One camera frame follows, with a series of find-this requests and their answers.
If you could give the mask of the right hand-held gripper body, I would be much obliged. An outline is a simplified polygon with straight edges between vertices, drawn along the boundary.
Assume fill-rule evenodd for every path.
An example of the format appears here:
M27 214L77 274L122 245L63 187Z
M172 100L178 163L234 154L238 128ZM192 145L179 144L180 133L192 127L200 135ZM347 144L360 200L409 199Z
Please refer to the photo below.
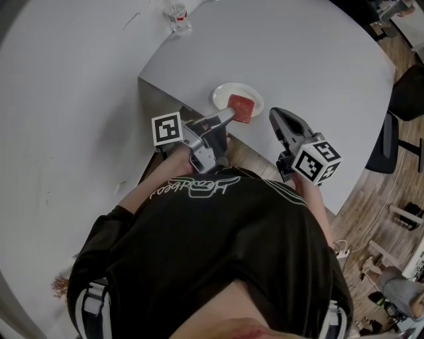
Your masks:
M293 173L313 185L321 185L336 172L342 163L342 156L329 144L321 133L309 137L301 136L297 142L285 142L277 160L277 168L284 182Z

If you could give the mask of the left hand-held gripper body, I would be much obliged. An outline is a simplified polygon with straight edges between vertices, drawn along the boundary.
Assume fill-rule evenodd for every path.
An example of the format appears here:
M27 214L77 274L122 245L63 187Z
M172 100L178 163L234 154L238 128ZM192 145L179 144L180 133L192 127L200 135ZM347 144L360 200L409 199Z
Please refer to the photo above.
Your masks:
M207 173L215 167L215 153L205 140L209 132L200 121L184 122L179 111L152 118L155 147L181 144L190 149L190 163L198 173Z

